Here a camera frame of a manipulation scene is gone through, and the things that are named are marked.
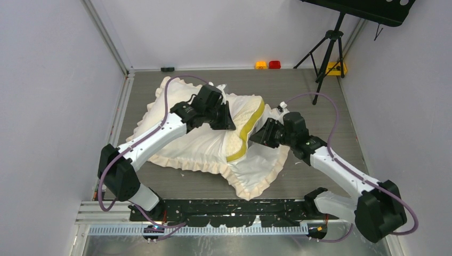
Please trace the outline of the grey pillowcase with cream frill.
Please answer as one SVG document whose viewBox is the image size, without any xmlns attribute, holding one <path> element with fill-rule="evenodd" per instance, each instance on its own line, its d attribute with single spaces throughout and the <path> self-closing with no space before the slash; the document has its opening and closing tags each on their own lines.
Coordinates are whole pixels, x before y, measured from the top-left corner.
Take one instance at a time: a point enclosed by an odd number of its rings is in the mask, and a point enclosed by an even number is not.
<svg viewBox="0 0 452 256">
<path fill-rule="evenodd" d="M 281 120 L 282 116 L 277 109 L 265 104 L 263 115 L 249 137 L 268 118 Z M 270 148 L 253 143 L 248 138 L 245 156 L 228 163 L 224 152 L 226 132 L 214 131 L 204 124 L 167 144 L 149 161 L 162 167 L 219 174 L 234 187 L 238 197 L 250 200 L 260 196 L 283 169 L 289 147 Z"/>
</svg>

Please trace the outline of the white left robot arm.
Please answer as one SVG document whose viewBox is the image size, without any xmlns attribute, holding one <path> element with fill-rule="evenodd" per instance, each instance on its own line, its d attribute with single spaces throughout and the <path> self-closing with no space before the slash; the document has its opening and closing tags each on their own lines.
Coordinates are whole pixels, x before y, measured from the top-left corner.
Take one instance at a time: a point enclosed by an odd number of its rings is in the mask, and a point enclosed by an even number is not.
<svg viewBox="0 0 452 256">
<path fill-rule="evenodd" d="M 209 124 L 214 130 L 235 130 L 225 85 L 203 85 L 189 101 L 168 105 L 168 89 L 164 90 L 164 117 L 152 128 L 118 147 L 111 144 L 101 150 L 99 189 L 106 186 L 120 202 L 129 201 L 143 210 L 151 221 L 163 216 L 160 197 L 141 183 L 136 172 L 155 153 L 177 138 Z"/>
</svg>

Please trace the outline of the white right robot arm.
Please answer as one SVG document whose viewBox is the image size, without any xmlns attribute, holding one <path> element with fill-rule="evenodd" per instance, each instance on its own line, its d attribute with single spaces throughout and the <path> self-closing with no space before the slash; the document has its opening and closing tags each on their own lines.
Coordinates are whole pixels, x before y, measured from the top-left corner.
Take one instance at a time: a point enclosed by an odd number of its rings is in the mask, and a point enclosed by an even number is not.
<svg viewBox="0 0 452 256">
<path fill-rule="evenodd" d="M 319 187 L 304 196 L 304 212 L 311 219 L 332 215 L 354 225 L 368 241 L 376 243 L 406 224 L 405 207 L 395 183 L 380 182 L 339 157 L 327 142 L 313 136 L 300 113 L 282 121 L 268 118 L 250 141 L 270 147 L 287 146 L 294 156 L 321 171 L 348 193 L 339 196 Z"/>
</svg>

